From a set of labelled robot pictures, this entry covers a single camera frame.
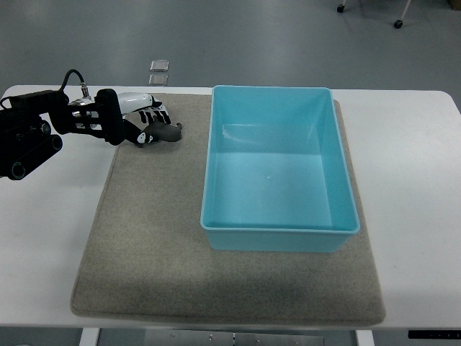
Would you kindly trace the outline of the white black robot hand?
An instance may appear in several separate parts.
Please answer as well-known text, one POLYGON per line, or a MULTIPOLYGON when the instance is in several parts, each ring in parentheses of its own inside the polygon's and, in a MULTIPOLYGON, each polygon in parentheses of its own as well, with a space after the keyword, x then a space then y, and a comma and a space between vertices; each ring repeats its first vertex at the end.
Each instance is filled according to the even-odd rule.
POLYGON ((103 138, 112 145, 123 141, 135 145, 135 138, 151 123, 171 124, 164 103, 149 93, 118 94, 112 89, 103 89, 97 93, 96 103, 103 138))

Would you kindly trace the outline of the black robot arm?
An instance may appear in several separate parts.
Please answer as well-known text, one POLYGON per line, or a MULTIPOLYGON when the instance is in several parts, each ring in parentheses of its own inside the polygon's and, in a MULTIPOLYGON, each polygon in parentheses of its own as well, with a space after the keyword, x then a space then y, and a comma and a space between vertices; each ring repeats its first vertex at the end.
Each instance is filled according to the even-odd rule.
POLYGON ((66 72, 61 87, 55 91, 46 90, 3 97, 10 107, 1 106, 1 176, 21 180, 58 153, 63 142, 52 133, 51 125, 42 115, 52 110, 61 99, 71 74, 78 76, 82 94, 89 96, 83 76, 76 69, 66 72))

